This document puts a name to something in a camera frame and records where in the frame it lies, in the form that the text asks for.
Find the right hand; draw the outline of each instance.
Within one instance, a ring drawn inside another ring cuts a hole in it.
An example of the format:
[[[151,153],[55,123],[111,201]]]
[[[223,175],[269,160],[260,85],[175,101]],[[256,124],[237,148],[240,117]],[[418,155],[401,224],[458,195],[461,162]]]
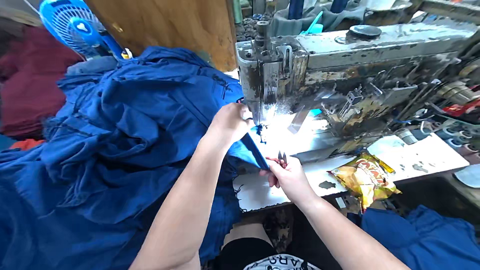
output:
[[[287,161],[287,167],[284,169],[278,164],[278,159],[267,158],[270,171],[260,170],[260,175],[268,175],[270,187],[282,187],[288,199],[295,204],[308,202],[316,198],[317,195],[310,183],[308,183],[300,160],[294,157],[287,157]]]

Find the snack bag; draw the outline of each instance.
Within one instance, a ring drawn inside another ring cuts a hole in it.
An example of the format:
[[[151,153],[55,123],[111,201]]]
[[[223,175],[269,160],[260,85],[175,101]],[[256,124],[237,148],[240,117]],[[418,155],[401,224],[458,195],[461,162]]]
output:
[[[401,193],[393,182],[388,181],[388,173],[395,172],[383,161],[368,152],[361,153],[349,163],[331,170],[344,186],[359,198],[362,212],[364,212],[374,200],[385,199],[393,193]]]

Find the orange fabric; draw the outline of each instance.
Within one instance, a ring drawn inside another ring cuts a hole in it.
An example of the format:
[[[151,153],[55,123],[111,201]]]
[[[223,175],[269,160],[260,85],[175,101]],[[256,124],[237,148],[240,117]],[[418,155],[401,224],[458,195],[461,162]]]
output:
[[[35,146],[43,143],[45,140],[34,140],[34,139],[26,139],[25,141],[20,141],[14,143],[12,146],[10,146],[10,149],[16,149],[20,148],[22,151],[29,150],[34,148]]]

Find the hand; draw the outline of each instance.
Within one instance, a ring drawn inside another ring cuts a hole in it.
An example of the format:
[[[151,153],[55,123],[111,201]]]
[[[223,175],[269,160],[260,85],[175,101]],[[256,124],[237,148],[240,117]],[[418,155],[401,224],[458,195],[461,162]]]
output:
[[[278,159],[267,158],[270,171],[261,170],[260,175],[268,175],[270,187],[282,187],[288,199],[295,204],[302,204],[317,197],[308,183],[307,176],[303,171],[300,160],[287,157],[287,167],[284,169],[278,164]]]
[[[212,135],[218,143],[230,147],[255,126],[253,120],[248,119],[252,117],[252,112],[246,105],[227,104],[216,113],[208,127],[207,134]]]

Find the sewing machine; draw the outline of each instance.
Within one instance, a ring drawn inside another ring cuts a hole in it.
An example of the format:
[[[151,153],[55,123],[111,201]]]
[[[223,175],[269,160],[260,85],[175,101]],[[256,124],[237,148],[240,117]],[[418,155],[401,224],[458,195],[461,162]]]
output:
[[[302,161],[391,134],[415,143],[406,124],[438,102],[477,98],[447,74],[476,31],[445,20],[238,42],[244,102],[262,143]]]

